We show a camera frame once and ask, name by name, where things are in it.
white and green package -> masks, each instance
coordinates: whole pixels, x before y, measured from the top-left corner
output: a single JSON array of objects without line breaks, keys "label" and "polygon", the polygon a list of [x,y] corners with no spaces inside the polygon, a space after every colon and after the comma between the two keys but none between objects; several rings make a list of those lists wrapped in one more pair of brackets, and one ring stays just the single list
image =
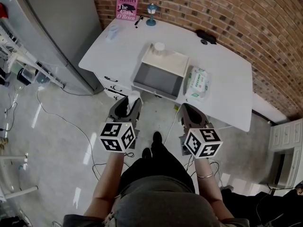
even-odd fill
[{"label": "white and green package", "polygon": [[196,100],[203,100],[208,90],[209,75],[198,67],[193,67],[189,76],[185,96]]}]

marker cube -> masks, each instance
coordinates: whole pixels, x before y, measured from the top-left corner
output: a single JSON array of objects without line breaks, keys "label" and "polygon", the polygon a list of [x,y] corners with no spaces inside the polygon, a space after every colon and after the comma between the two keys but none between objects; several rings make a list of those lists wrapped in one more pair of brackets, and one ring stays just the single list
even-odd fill
[{"label": "marker cube", "polygon": [[223,144],[215,129],[189,129],[184,145],[195,158],[214,157]]},{"label": "marker cube", "polygon": [[125,152],[136,138],[131,123],[105,122],[100,128],[99,139],[106,151]]}]

silver bracelet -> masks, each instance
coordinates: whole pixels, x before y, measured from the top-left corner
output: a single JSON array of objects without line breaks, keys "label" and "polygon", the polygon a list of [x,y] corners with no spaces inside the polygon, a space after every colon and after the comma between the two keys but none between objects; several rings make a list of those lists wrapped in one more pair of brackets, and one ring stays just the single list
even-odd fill
[{"label": "silver bracelet", "polygon": [[208,175],[208,176],[198,176],[197,175],[197,177],[199,177],[199,178],[208,178],[208,177],[211,177],[211,176],[213,176],[214,175],[214,173],[211,173],[210,175]]}]

refrigerator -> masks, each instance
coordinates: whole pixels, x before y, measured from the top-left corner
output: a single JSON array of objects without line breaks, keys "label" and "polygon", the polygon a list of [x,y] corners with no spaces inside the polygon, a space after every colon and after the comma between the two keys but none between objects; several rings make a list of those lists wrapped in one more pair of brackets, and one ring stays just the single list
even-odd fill
[{"label": "refrigerator", "polygon": [[94,94],[103,87],[78,64],[101,34],[94,0],[0,0],[1,23],[69,92]]}]

forearm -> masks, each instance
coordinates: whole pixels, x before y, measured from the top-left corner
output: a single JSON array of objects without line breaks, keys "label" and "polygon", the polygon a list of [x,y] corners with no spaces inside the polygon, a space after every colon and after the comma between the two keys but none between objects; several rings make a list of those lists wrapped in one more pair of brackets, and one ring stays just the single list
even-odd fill
[{"label": "forearm", "polygon": [[[197,176],[208,176],[213,173],[208,159],[206,158],[195,159],[195,168]],[[197,177],[197,180],[201,196],[209,202],[217,200],[222,201],[222,194],[214,176],[208,178]]]},{"label": "forearm", "polygon": [[118,194],[124,153],[111,153],[94,190],[93,198],[113,199]]}]

